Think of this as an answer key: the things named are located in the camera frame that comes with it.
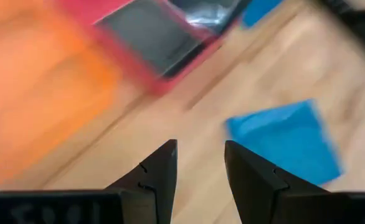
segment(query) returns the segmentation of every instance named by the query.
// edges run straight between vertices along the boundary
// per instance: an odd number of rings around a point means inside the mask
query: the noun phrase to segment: orange mat
[[[70,19],[38,2],[0,0],[0,184],[104,110],[119,73]]]

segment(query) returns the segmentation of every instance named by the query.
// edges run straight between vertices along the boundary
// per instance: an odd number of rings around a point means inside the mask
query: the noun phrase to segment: blue block
[[[313,100],[227,120],[232,140],[292,174],[321,185],[341,175]]]
[[[262,17],[279,5],[282,0],[253,0],[244,12],[244,24],[254,26]]]

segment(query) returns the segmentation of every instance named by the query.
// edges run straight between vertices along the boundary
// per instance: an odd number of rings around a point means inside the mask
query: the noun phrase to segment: wooden floor
[[[4,188],[99,189],[178,139],[173,223],[240,223],[224,167],[224,121],[315,98],[345,174],[330,190],[365,190],[365,51],[322,8],[285,0],[224,46],[171,93],[128,80],[113,108]]]

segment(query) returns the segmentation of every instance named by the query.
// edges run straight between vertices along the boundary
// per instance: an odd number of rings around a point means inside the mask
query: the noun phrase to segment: blue foam block
[[[244,12],[244,24],[254,26],[262,17],[279,5],[282,0],[253,0]]]
[[[312,184],[341,174],[333,144],[313,100],[227,120],[232,140]]]

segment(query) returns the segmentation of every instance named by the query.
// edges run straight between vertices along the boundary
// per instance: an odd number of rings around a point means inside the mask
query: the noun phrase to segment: black object
[[[365,193],[331,193],[233,141],[225,165],[243,224],[365,224]]]
[[[344,0],[315,1],[326,6],[365,45],[365,10],[355,10]]]
[[[114,32],[162,78],[174,78],[204,49],[154,0],[135,0],[97,22]]]
[[[171,221],[177,141],[169,140],[105,190],[0,192],[0,224]]]
[[[222,35],[252,0],[168,0],[182,10],[188,23]]]

